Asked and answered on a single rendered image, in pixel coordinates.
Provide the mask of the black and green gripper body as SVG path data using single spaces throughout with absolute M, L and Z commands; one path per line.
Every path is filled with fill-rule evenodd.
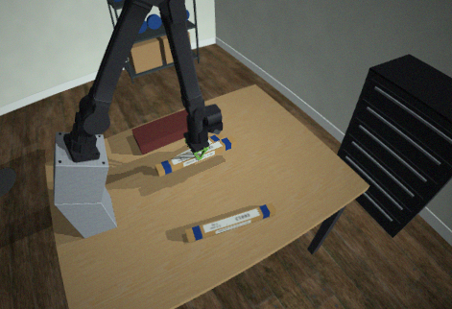
M 202 128 L 203 130 L 203 128 Z M 191 149 L 191 151 L 193 153 L 199 152 L 201 150 L 204 150 L 204 147 L 209 147 L 209 142 L 205 141 L 203 143 L 200 144 L 200 136 L 199 133 L 202 132 L 198 131 L 198 132 L 185 132 L 183 134 L 183 136 L 185 137 L 186 140 L 186 144 L 188 145 L 188 147 Z M 189 138 L 189 139 L 188 139 Z M 193 149 L 192 149 L 193 148 Z

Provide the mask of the brown cardboard box with blue bands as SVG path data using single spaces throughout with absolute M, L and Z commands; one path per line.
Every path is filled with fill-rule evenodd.
M 214 135 L 212 135 L 211 137 L 208 138 L 208 142 L 209 142 L 209 144 L 211 144 L 211 143 L 214 143 L 214 142 L 219 141 L 221 139 L 224 139 L 224 137 L 221 134 L 214 134 Z M 188 152 L 191 152 L 191 150 L 187 149 L 184 152 L 173 156 L 172 158 L 174 158 L 174 157 L 176 157 L 178 155 L 183 155 L 183 154 L 188 153 Z

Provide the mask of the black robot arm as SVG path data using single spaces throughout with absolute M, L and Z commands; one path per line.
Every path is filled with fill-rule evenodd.
M 200 144 L 208 141 L 209 132 L 220 134 L 223 130 L 221 110 L 216 104 L 206 106 L 202 98 L 187 30 L 185 0 L 125 0 L 90 93 L 80 100 L 80 110 L 76 112 L 69 138 L 68 133 L 63 136 L 73 162 L 100 158 L 96 135 L 104 133 L 110 126 L 107 113 L 115 87 L 153 6 L 159 8 L 178 75 L 181 100 L 185 110 L 190 111 L 186 117 L 187 129 L 198 132 L 203 128 L 199 133 Z

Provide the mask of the brown rectangular box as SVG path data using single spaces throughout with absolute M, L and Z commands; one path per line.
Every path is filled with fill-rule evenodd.
M 234 148 L 236 147 L 236 144 L 237 141 L 233 138 L 233 136 L 211 143 L 209 144 L 209 149 L 203 155 L 201 160 Z M 201 160 L 197 160 L 192 152 L 188 152 L 158 163 L 155 165 L 155 168 L 159 172 L 158 175 L 161 177 Z

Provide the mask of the long tan cardboard box with blue bands and white label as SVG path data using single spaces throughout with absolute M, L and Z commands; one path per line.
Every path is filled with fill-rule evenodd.
M 185 229 L 185 232 L 188 242 L 193 242 L 239 226 L 244 226 L 268 218 L 275 215 L 275 212 L 276 210 L 271 202 L 211 223 Z

